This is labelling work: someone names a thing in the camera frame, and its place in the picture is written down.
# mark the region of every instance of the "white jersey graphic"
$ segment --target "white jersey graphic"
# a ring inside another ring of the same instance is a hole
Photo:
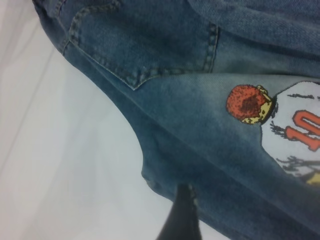
[[[262,147],[286,173],[320,173],[319,84],[299,82],[279,93],[261,129]]]

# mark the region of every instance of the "printed patch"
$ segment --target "printed patch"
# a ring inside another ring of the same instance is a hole
[[[226,109],[245,124],[261,124],[261,145],[282,169],[320,185],[320,85],[299,82],[273,98],[262,86],[238,85]]]

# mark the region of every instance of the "pocket stitching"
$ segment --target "pocket stitching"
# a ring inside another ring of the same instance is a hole
[[[112,73],[114,76],[119,78],[122,82],[124,82],[133,90],[136,90],[137,88],[139,88],[146,81],[153,78],[161,77],[161,76],[211,72],[213,68],[217,39],[218,39],[218,28],[211,22],[209,23],[209,28],[208,28],[209,40],[208,40],[208,46],[206,50],[204,64],[202,69],[199,69],[199,70],[190,70],[190,69],[184,69],[184,68],[156,67],[156,68],[147,69],[141,72],[137,77],[135,77],[132,73],[127,72],[125,69],[112,63],[111,61],[109,61],[107,58],[103,56],[100,56],[96,53],[94,53],[92,56],[88,54],[79,46],[79,36],[77,33],[80,30],[82,19],[88,14],[92,14],[92,13],[100,13],[100,12],[112,13],[119,9],[120,4],[121,3],[118,0],[113,0],[111,3],[107,5],[87,6],[82,8],[80,11],[78,11],[75,14],[75,16],[71,21],[71,25],[69,28],[69,41],[73,43],[73,45],[75,45],[78,49],[80,49],[86,56],[88,56],[97,64],[99,64],[101,67],[103,67],[104,69]]]

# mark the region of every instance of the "denim jeans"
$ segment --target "denim jeans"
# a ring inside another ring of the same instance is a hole
[[[192,185],[231,239],[320,239],[319,0],[33,2],[131,124],[156,193]]]

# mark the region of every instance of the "white floor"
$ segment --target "white floor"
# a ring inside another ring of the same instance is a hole
[[[141,168],[129,123],[54,49],[32,1],[0,0],[0,239],[155,239],[172,203]]]

